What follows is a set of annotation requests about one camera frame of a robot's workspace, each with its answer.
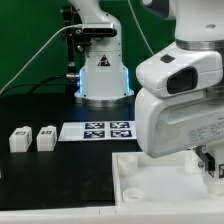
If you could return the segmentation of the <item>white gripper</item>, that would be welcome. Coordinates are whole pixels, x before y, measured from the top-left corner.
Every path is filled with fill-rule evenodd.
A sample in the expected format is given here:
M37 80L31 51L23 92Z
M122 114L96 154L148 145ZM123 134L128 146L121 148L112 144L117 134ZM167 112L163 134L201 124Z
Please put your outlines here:
M199 167L214 176L215 159L204 144L224 138L224 99L207 99L203 91L162 99L142 88L135 101L135 124L137 142L148 156L198 146Z

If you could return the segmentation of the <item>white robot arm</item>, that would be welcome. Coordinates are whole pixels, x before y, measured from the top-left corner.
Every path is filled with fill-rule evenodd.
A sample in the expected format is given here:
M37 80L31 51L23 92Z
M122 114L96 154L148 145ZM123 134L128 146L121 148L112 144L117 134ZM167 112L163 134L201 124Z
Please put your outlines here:
M193 148L212 177L224 156L224 0L140 0L176 22L175 40L138 65L135 99L140 148L158 158ZM81 18L74 36L86 60L76 97L94 106L132 95L122 63L121 26L99 0L69 0Z

